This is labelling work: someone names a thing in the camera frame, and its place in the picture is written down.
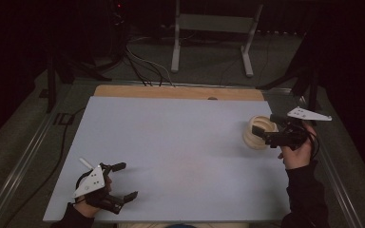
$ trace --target human hand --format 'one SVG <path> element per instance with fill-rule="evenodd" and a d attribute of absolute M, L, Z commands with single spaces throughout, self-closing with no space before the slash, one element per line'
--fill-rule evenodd
<path fill-rule="evenodd" d="M 111 192 L 112 180 L 106 177 L 106 191 Z M 74 205 L 74 208 L 87 218 L 94 218 L 94 216 L 101 210 L 99 207 L 94 207 L 86 203 L 85 196 L 81 196 L 77 199 L 78 203 Z"/>
<path fill-rule="evenodd" d="M 317 135 L 316 131 L 309 124 L 303 122 L 303 126 L 308 132 L 312 133 L 312 138 Z M 280 149 L 282 150 L 282 153 L 279 154 L 278 158 L 283 159 L 286 169 L 295 169 L 310 163 L 313 145 L 310 142 L 310 139 L 307 139 L 307 141 L 296 150 L 292 150 L 288 146 L 282 146 Z"/>

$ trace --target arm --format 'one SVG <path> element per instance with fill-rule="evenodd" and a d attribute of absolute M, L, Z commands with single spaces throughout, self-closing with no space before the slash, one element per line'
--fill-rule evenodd
<path fill-rule="evenodd" d="M 106 190 L 111 191 L 110 184 L 112 183 L 110 178 L 106 178 Z M 64 217 L 53 223 L 51 228 L 90 228 L 93 225 L 95 215 L 100 211 L 100 208 L 88 205 L 85 201 L 85 197 L 78 198 L 78 202 L 74 205 L 72 203 L 67 204 L 67 210 Z"/>
<path fill-rule="evenodd" d="M 314 129 L 304 127 L 316 135 Z M 328 208 L 324 198 L 324 186 L 314 177 L 317 161 L 311 161 L 312 144 L 308 140 L 299 149 L 292 151 L 282 147 L 280 158 L 284 159 L 289 177 L 287 193 L 290 199 L 291 213 L 283 218 L 283 228 L 330 227 Z"/>
<path fill-rule="evenodd" d="M 89 214 L 88 216 L 84 216 L 82 212 L 90 211 L 91 208 L 85 208 L 84 206 L 82 206 L 81 208 L 80 206 L 77 207 L 77 205 L 78 204 L 73 206 L 71 203 L 68 203 L 64 217 L 60 221 L 53 223 L 51 225 L 51 228 L 66 228 L 66 227 L 90 228 L 93 225 L 95 213 Z"/>

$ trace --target dark floor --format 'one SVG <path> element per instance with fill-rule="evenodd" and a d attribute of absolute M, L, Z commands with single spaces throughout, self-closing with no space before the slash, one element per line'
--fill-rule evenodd
<path fill-rule="evenodd" d="M 128 49 L 140 58 L 159 65 L 157 69 L 163 77 L 169 77 L 175 86 L 251 88 L 282 76 L 301 42 L 301 38 L 297 36 L 257 34 L 250 49 L 255 75 L 248 78 L 244 75 L 240 59 L 240 46 L 245 38 L 242 42 L 235 40 L 216 45 L 182 47 L 178 73 L 170 72 L 172 38 L 135 39 L 128 44 Z M 129 56 L 144 65 L 141 60 Z M 158 74 L 141 66 L 138 66 L 138 70 L 147 81 L 158 85 Z M 0 227 L 4 227 L 7 221 L 10 222 L 7 227 L 49 227 L 49 224 L 42 221 L 42 217 L 82 113 L 67 128 L 65 155 L 61 159 L 60 151 L 66 128 L 52 124 L 54 117 L 58 112 L 73 113 L 85 107 L 95 87 L 102 84 L 82 73 L 77 75 L 72 85 L 58 83 L 58 103 L 51 114 L 47 114 L 47 100 L 39 98 L 41 89 L 46 88 L 46 75 L 45 72 L 36 79 L 36 89 L 0 130 Z M 104 75 L 113 79 L 109 84 L 143 84 L 127 59 L 104 72 Z M 301 98 L 292 96 L 290 89 L 287 89 L 294 82 L 291 80 L 279 85 L 277 89 L 264 91 L 265 99 L 273 112 L 285 113 L 296 105 L 304 105 Z M 318 157 L 321 165 L 318 167 L 317 177 L 326 186 L 331 226 L 365 227 L 365 166 L 323 88 L 319 90 L 317 102 L 318 111 L 334 118 L 332 122 L 318 123 L 316 126 L 322 141 L 321 154 Z M 59 159 L 59 168 L 53 172 L 52 178 L 29 200 L 28 197 L 32 196 L 51 170 L 54 170 Z M 16 166 L 20 160 L 23 161 L 23 167 Z M 24 202 L 25 206 L 17 211 Z M 254 223 L 251 227 L 276 227 L 277 223 L 279 222 Z M 112 225 L 95 224 L 94 227 Z"/>

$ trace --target black sleeve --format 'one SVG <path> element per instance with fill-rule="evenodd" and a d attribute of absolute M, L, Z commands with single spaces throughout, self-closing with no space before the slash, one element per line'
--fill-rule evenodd
<path fill-rule="evenodd" d="M 65 211 L 64 217 L 53 223 L 51 228 L 90 228 L 93 225 L 94 218 L 87 218 L 80 214 L 71 203 L 67 204 L 67 210 Z"/>
<path fill-rule="evenodd" d="M 307 166 L 286 170 L 291 213 L 283 218 L 282 228 L 330 227 L 324 186 L 314 177 L 316 166 L 317 161 L 312 161 Z"/>

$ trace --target white tabletop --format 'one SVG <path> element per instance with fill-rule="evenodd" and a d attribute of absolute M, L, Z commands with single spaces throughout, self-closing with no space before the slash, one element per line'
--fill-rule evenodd
<path fill-rule="evenodd" d="M 289 213 L 279 151 L 252 150 L 242 140 L 267 102 L 91 97 L 44 221 L 62 218 L 77 179 L 93 165 L 125 162 L 111 173 L 111 195 L 138 191 L 119 215 L 96 221 L 242 222 Z"/>

